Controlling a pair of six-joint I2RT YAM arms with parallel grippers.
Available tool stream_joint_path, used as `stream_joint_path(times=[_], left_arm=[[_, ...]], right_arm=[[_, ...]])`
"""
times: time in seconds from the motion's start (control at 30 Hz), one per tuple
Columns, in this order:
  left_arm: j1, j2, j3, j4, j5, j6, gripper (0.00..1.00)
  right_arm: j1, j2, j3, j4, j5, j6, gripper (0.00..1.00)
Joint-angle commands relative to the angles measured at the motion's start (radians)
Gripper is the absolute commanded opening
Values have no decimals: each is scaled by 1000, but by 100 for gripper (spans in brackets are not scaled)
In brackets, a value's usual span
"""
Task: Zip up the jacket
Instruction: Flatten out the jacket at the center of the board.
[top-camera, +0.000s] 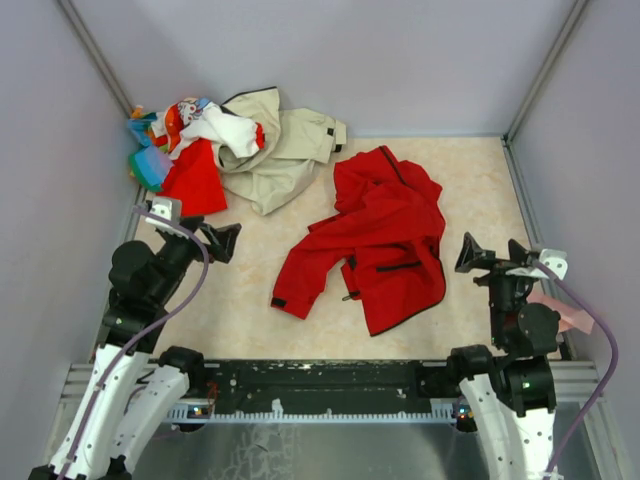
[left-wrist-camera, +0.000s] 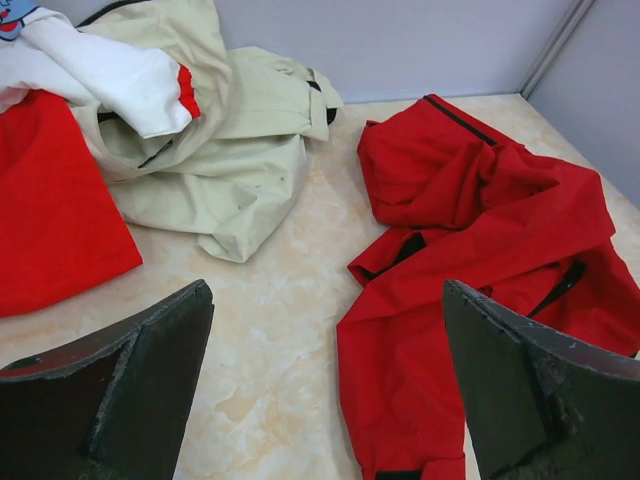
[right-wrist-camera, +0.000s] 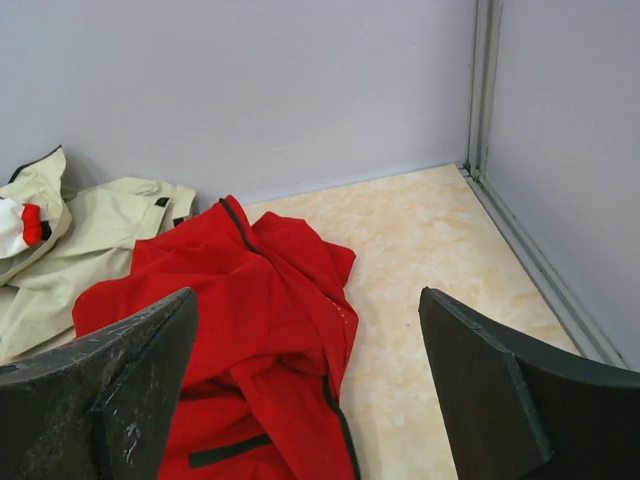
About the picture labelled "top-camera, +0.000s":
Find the red zip jacket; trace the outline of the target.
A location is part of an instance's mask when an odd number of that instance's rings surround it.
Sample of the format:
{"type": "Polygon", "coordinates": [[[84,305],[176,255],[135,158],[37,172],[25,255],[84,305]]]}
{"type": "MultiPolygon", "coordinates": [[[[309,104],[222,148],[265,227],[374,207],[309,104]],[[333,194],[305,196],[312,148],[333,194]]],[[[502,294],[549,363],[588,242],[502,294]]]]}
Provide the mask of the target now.
{"type": "Polygon", "coordinates": [[[336,163],[334,186],[335,215],[310,225],[291,249],[272,307],[306,318],[335,265],[372,336],[438,305],[446,294],[441,186],[386,145],[336,163]]]}

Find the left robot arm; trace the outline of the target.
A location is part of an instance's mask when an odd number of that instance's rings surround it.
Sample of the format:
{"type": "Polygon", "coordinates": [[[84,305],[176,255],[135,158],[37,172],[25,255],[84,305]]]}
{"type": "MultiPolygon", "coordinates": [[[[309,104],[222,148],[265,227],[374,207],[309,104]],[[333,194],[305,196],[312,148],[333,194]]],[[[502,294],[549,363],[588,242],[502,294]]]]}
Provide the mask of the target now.
{"type": "Polygon", "coordinates": [[[174,220],[144,211],[164,243],[158,251],[141,240],[121,244],[112,255],[111,290],[103,316],[107,336],[75,417],[49,462],[33,479],[130,479],[166,417],[184,395],[208,384],[202,353],[172,346],[150,374],[143,373],[165,324],[189,303],[166,305],[194,262],[208,267],[232,259],[240,224],[214,228],[201,217],[174,220]]]}

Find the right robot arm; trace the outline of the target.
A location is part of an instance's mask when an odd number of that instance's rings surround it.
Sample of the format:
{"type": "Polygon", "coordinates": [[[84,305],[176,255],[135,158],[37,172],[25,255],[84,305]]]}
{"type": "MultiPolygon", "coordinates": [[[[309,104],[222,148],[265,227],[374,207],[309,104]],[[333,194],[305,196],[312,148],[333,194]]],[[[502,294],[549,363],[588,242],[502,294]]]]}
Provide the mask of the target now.
{"type": "Polygon", "coordinates": [[[463,237],[458,273],[482,271],[474,282],[489,292],[492,354],[484,345],[452,349],[447,384],[464,397],[492,479],[556,479],[553,453],[556,392],[548,356],[557,348],[561,315],[528,297],[539,280],[564,278],[565,252],[532,251],[515,240],[502,259],[463,237]]]}

